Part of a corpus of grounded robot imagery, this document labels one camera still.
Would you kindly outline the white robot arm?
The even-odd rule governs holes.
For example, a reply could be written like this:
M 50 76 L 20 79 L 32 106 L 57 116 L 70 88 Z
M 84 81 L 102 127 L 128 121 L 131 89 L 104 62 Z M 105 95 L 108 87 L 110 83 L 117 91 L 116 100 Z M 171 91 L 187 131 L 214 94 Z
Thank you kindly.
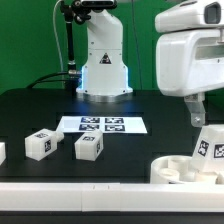
M 128 92 L 122 25 L 108 11 L 118 0 L 80 0 L 87 22 L 88 59 L 81 92 L 95 98 Z M 155 17 L 156 80 L 166 96 L 182 97 L 191 124 L 206 123 L 204 94 L 224 87 L 224 0 L 185 0 Z

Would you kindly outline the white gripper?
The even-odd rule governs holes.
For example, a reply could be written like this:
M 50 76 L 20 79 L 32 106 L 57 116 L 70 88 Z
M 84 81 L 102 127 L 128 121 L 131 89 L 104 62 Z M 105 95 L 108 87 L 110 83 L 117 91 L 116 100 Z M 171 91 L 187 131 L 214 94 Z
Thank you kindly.
M 156 78 L 164 95 L 185 96 L 191 125 L 202 127 L 206 111 L 205 95 L 200 92 L 224 87 L 220 31 L 202 29 L 162 35 L 156 46 Z

